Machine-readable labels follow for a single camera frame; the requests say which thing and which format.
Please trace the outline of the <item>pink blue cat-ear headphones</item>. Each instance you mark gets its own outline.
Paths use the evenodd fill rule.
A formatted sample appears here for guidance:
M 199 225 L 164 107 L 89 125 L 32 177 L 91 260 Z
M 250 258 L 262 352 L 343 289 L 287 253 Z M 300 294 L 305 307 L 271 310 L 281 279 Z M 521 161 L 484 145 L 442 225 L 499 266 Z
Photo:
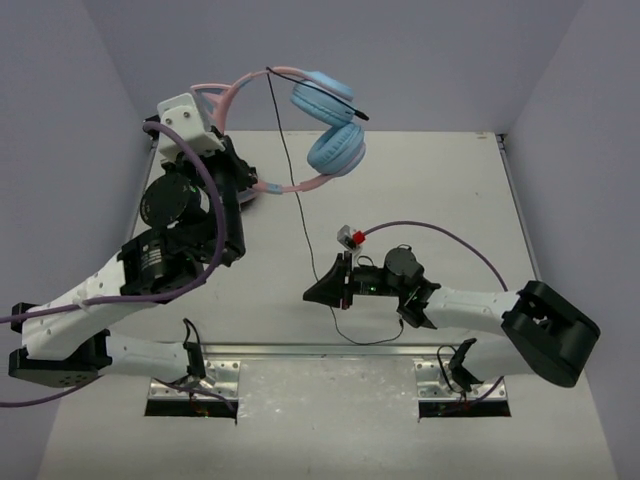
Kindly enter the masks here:
M 288 186 L 259 179 L 251 189 L 274 195 L 302 193 L 351 173 L 366 153 L 365 132 L 356 121 L 367 121 L 369 117 L 356 108 L 353 90 L 329 75 L 289 66 L 266 67 L 248 73 L 232 84 L 196 84 L 190 87 L 190 92 L 202 102 L 213 126 L 224 132 L 237 94 L 253 80 L 269 75 L 292 83 L 290 102 L 325 125 L 327 130 L 314 142 L 306 156 L 308 165 L 317 173 L 316 177 Z

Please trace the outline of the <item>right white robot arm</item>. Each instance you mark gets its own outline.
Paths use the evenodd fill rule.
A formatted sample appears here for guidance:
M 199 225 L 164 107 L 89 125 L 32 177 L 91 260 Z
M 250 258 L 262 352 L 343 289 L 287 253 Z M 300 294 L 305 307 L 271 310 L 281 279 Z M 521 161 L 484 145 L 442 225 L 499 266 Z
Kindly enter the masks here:
M 347 310 L 357 295 L 396 298 L 397 314 L 416 329 L 493 335 L 487 342 L 464 340 L 449 361 L 450 379 L 466 392 L 508 375 L 537 375 L 572 388 L 601 335 L 593 320 L 544 282 L 494 293 L 452 289 L 429 281 L 408 246 L 391 249 L 381 266 L 358 266 L 350 252 L 340 253 L 303 298 Z

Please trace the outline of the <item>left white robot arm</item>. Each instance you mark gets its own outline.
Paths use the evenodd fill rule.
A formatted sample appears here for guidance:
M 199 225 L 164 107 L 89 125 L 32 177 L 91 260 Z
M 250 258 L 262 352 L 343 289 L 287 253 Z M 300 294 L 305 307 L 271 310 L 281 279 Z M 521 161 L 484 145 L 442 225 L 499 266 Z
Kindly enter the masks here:
M 218 150 L 179 151 L 140 202 L 147 228 L 95 274 L 46 305 L 18 303 L 6 318 L 21 336 L 10 377 L 80 388 L 109 374 L 146 376 L 183 388 L 207 375 L 199 340 L 140 340 L 114 324 L 203 286 L 246 253 L 241 205 L 257 171 L 224 135 Z

